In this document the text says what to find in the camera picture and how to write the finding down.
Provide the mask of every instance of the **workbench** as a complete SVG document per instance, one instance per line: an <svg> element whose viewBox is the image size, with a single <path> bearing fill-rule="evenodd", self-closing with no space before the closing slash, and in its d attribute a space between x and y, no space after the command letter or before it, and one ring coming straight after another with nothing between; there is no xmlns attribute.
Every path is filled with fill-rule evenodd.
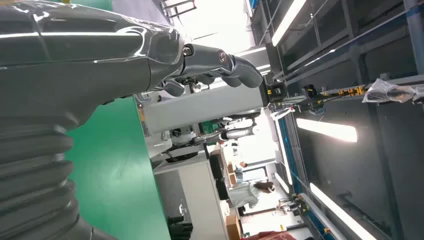
<svg viewBox="0 0 424 240"><path fill-rule="evenodd" d="M110 0L71 3L113 10ZM169 240L134 99L99 106L69 135L75 144L66 158L74 164L70 178L82 217L120 240Z"/></svg>

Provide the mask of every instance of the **dark hair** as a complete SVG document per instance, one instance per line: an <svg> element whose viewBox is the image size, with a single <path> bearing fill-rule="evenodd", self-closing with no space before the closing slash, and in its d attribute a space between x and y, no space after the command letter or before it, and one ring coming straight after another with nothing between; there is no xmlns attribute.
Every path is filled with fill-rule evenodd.
<svg viewBox="0 0 424 240"><path fill-rule="evenodd" d="M274 183L271 182L271 181L257 182L253 186L255 188L259 189L259 190L268 190L268 189L272 189L274 187Z"/></svg>

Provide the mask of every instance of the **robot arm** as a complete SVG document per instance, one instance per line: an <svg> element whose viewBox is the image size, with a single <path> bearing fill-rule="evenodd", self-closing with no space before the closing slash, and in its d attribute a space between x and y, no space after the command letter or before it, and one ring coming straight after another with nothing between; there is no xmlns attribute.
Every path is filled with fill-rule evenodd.
<svg viewBox="0 0 424 240"><path fill-rule="evenodd" d="M257 87L251 64L186 45L169 26L76 4L0 3L0 239L111 240L80 216L67 180L68 130L98 105L173 79L222 76ZM207 59L197 62L194 59Z"/></svg>

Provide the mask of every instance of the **ceiling light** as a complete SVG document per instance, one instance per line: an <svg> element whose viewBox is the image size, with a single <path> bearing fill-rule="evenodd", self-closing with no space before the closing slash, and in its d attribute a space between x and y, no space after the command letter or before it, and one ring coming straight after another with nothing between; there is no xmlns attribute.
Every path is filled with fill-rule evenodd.
<svg viewBox="0 0 424 240"><path fill-rule="evenodd" d="M270 64L267 64L267 65L263 65L263 66L258 66L256 69L257 70L262 70L262 69L266 69L266 68L269 68L269 67L271 67L271 65Z"/></svg>
<svg viewBox="0 0 424 240"><path fill-rule="evenodd" d="M261 75L265 75L265 74L267 74L267 73L269 73L269 72L271 72L271 70L261 71L261 72L260 72L260 74L261 74Z"/></svg>
<svg viewBox="0 0 424 240"><path fill-rule="evenodd" d="M265 49L267 49L267 48L266 48L266 47L260 47L260 48L252 49L252 50L249 50L249 51L239 52L239 53L236 53L236 54L234 54L234 55L235 55L235 56L237 56L237 57L242 57L242 56L244 56L244 55L254 54L254 53L257 53L257 52L263 51L263 50L265 50Z"/></svg>
<svg viewBox="0 0 424 240"><path fill-rule="evenodd" d="M357 130L353 126L312 121L302 118L296 119L297 126L301 129L324 134L335 139L356 143L358 141Z"/></svg>
<svg viewBox="0 0 424 240"><path fill-rule="evenodd" d="M284 189L285 193L289 194L290 193L289 186L287 186L287 184L283 181L283 179L278 173L275 172L274 175L277 181L279 182L279 184L281 185L281 187Z"/></svg>
<svg viewBox="0 0 424 240"><path fill-rule="evenodd" d="M285 16L282 18L281 23L278 25L277 30L272 36L272 45L277 46L283 35L286 33L287 29L289 29L295 17L298 15L302 7L304 6L306 0L293 0L290 8L288 9Z"/></svg>
<svg viewBox="0 0 424 240"><path fill-rule="evenodd" d="M338 218L340 218L356 235L363 240L376 240L365 228L363 228L357 221L349 216L341 207L339 207L333 200L325 195L313 183L310 184L312 193L324 203Z"/></svg>
<svg viewBox="0 0 424 240"><path fill-rule="evenodd" d="M292 175L290 173L290 168L289 168L289 161L287 160L287 154L286 154L286 149L284 148L283 136L281 135L280 122L278 120L275 121L275 125L277 128L278 141L281 148L282 158L284 160L285 173L287 174L287 180L290 185L293 185Z"/></svg>

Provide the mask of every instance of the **white shirt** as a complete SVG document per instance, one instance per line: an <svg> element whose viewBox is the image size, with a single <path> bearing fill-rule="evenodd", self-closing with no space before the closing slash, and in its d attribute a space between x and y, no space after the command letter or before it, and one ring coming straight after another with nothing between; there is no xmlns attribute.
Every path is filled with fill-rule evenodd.
<svg viewBox="0 0 424 240"><path fill-rule="evenodd" d="M261 190L254 186L254 183L243 182L228 191L229 199L236 208L249 204L249 208L254 208L258 204Z"/></svg>

